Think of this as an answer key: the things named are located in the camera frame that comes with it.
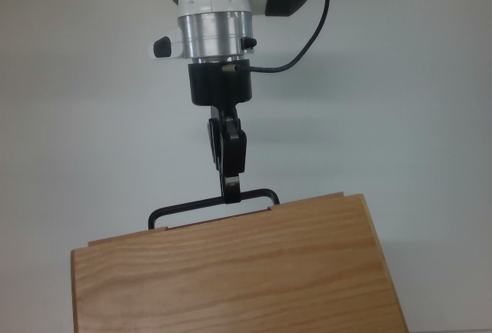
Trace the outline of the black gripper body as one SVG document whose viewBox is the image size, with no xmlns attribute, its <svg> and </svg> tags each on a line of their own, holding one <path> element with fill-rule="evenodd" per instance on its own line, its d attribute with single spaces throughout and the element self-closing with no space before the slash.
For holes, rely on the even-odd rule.
<svg viewBox="0 0 492 333">
<path fill-rule="evenodd" d="M 249 72 L 224 72 L 231 63 L 189 64 L 191 101 L 197 106 L 216 108 L 226 115 L 235 115 L 236 105 L 252 98 Z"/>
</svg>

